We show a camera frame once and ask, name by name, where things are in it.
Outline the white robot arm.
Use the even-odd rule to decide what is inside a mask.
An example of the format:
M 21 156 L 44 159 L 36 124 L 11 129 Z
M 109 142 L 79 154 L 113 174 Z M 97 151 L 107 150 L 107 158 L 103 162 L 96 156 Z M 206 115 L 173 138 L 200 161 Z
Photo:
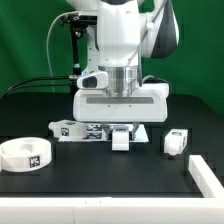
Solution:
M 167 119 L 169 84 L 142 76 L 141 59 L 165 58 L 177 47 L 179 30 L 172 0 L 67 0 L 77 20 L 87 24 L 88 64 L 77 80 L 73 116 L 97 122 L 110 138 L 109 125 L 163 122 Z

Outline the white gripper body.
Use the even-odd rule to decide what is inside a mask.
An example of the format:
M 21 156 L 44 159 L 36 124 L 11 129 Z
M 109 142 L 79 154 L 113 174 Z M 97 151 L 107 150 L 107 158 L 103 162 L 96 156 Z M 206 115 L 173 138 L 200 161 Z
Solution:
M 167 83 L 146 83 L 130 96 L 110 96 L 104 71 L 82 74 L 73 101 L 73 116 L 80 122 L 141 123 L 167 119 Z

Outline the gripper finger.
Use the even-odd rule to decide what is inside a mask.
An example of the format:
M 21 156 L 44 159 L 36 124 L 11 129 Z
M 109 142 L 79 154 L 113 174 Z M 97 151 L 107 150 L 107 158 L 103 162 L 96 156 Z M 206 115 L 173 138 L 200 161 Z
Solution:
M 134 122 L 132 125 L 133 128 L 129 131 L 129 140 L 134 140 L 135 133 L 137 132 L 140 124 L 138 122 Z
M 107 122 L 103 122 L 103 123 L 101 123 L 101 126 L 102 126 L 103 131 L 105 132 L 106 139 L 111 140 L 112 132 L 111 132 L 109 124 Z

